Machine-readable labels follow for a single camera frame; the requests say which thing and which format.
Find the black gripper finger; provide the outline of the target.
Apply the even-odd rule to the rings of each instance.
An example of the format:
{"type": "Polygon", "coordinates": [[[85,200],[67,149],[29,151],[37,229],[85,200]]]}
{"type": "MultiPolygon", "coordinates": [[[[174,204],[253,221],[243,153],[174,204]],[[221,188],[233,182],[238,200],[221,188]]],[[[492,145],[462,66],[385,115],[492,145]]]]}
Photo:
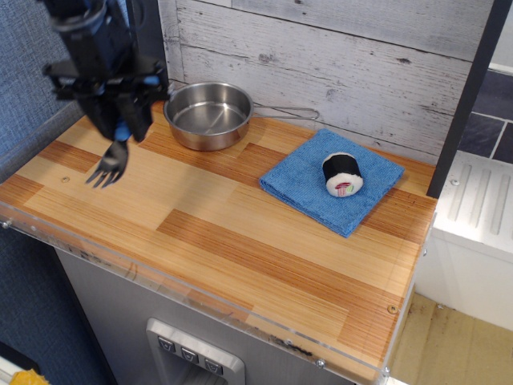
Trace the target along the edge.
{"type": "Polygon", "coordinates": [[[133,95],[121,95],[116,101],[119,118],[116,125],[116,139],[128,140],[131,136],[142,142],[152,124],[151,106],[148,101],[133,95]]]}
{"type": "Polygon", "coordinates": [[[79,106],[105,138],[113,140],[119,118],[117,107],[99,98],[78,99],[79,106]]]}

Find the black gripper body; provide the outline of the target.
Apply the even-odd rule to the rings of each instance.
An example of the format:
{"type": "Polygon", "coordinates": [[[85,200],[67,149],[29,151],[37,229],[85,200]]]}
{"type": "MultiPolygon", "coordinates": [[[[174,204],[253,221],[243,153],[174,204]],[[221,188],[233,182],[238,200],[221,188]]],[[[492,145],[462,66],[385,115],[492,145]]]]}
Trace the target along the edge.
{"type": "Polygon", "coordinates": [[[136,51],[133,33],[126,24],[54,23],[52,29],[69,54],[69,59],[49,63],[42,70],[53,83],[58,99],[105,95],[119,100],[133,92],[137,98],[153,103],[168,97],[163,64],[136,51]]]}

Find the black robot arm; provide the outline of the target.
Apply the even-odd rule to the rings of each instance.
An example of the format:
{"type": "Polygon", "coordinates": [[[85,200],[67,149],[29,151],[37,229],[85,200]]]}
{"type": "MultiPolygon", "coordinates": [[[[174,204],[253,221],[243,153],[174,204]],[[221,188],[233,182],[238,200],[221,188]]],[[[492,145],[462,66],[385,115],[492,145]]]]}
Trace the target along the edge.
{"type": "Polygon", "coordinates": [[[47,64],[43,74],[58,100],[74,100],[109,140],[125,123],[142,142],[152,124],[151,106],[168,97],[164,64],[142,55],[116,1],[46,1],[50,26],[69,58],[47,64]]]}

